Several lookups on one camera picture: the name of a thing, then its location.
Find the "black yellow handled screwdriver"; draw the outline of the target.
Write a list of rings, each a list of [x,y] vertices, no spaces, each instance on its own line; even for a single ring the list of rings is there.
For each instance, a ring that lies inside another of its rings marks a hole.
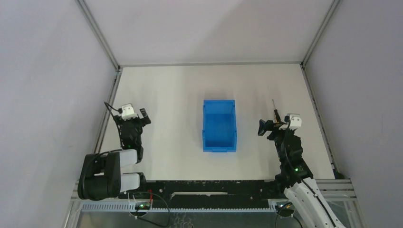
[[[276,108],[274,99],[272,99],[272,103],[273,103],[273,107],[274,107],[274,117],[275,117],[275,121],[276,121],[276,123],[280,123],[280,122],[281,122],[281,117],[280,117],[280,115],[279,115],[279,113],[278,113],[278,109]]]

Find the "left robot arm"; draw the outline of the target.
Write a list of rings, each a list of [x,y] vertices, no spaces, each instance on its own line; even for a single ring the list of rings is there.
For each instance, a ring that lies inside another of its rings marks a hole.
[[[121,169],[143,159],[142,133],[151,119],[144,108],[141,117],[130,105],[122,106],[120,115],[114,115],[120,148],[99,154],[87,154],[78,181],[77,192],[82,200],[100,201],[115,198],[127,190],[139,187],[140,175],[122,174]]]

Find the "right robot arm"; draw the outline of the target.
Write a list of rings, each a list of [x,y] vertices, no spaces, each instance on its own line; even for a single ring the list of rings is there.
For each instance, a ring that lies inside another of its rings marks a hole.
[[[288,204],[294,206],[309,228],[343,228],[302,157],[302,142],[291,122],[260,120],[258,135],[266,132],[270,133],[267,139],[274,142],[280,161],[280,173],[275,176],[274,184],[289,200]]]

